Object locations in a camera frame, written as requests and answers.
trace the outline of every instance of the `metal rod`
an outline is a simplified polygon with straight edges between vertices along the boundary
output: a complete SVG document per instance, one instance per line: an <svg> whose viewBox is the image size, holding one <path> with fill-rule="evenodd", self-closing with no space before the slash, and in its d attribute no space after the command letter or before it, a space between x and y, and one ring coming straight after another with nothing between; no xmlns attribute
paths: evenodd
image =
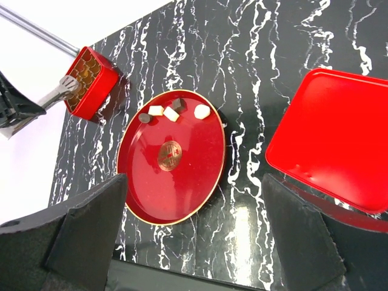
<svg viewBox="0 0 388 291"><path fill-rule="evenodd" d="M49 44L53 45L57 49L61 50L62 52L70 56L77 57L79 53L78 48L72 46L68 42L65 42L63 39L57 37L56 35L53 35L52 33L44 30L42 27L39 27L36 24L28 21L27 19L23 18L21 15L18 15L16 12L10 10L9 8L4 7L1 3L0 3L0 16L16 24L17 26L23 28L29 33L32 33L33 35L37 36L41 40L48 42Z"/></svg>

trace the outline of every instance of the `brown candy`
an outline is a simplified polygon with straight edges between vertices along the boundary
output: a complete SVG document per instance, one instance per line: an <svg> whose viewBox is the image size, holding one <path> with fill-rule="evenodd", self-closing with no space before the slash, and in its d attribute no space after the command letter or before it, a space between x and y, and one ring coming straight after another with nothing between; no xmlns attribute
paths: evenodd
<svg viewBox="0 0 388 291"><path fill-rule="evenodd" d="M141 123L150 123L152 120L152 115L146 114L146 113L140 113L139 114L139 120Z"/></svg>
<svg viewBox="0 0 388 291"><path fill-rule="evenodd" d="M186 104L182 98L178 98L172 101L171 108L178 113L181 113L185 109L185 107Z"/></svg>

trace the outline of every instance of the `white background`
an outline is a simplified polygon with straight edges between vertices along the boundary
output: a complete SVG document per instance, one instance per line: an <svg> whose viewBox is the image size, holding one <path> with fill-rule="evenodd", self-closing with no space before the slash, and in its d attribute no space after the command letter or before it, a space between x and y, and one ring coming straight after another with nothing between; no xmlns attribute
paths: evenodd
<svg viewBox="0 0 388 291"><path fill-rule="evenodd" d="M75 47L91 45L170 0L0 0ZM26 97L54 89L71 56L0 17L0 70ZM0 137L0 224L47 207L65 105L57 104L10 140Z"/></svg>

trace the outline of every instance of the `white candy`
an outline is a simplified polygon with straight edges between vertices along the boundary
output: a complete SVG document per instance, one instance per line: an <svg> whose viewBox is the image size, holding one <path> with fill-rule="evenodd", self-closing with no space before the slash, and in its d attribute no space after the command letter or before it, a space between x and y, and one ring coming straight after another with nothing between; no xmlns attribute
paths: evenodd
<svg viewBox="0 0 388 291"><path fill-rule="evenodd" d="M148 109L148 114L152 116L162 116L163 111L163 106L150 106L150 108Z"/></svg>
<svg viewBox="0 0 388 291"><path fill-rule="evenodd" d="M166 109L164 109L164 112L163 112L163 115L167 118L169 118L169 120L175 122L178 117L179 117L179 114L177 114L174 109L172 109L171 107L166 107Z"/></svg>
<svg viewBox="0 0 388 291"><path fill-rule="evenodd" d="M204 119L210 115L210 107L204 104L197 105L194 110L194 116L197 119Z"/></svg>

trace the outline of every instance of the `marble tabletop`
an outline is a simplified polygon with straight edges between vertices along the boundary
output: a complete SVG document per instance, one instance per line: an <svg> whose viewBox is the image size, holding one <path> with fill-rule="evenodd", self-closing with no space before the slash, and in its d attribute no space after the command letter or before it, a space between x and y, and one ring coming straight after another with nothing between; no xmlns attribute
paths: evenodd
<svg viewBox="0 0 388 291"><path fill-rule="evenodd" d="M196 215L174 226L150 226L125 210L114 256L285 290L261 196L263 174L276 173L264 152L311 69L388 79L387 15L382 0L177 0L104 38L93 49L122 71L121 86L97 123L66 114L50 205L116 173L125 128L152 96L194 90L225 126L221 182ZM111 116L103 114L108 107Z"/></svg>

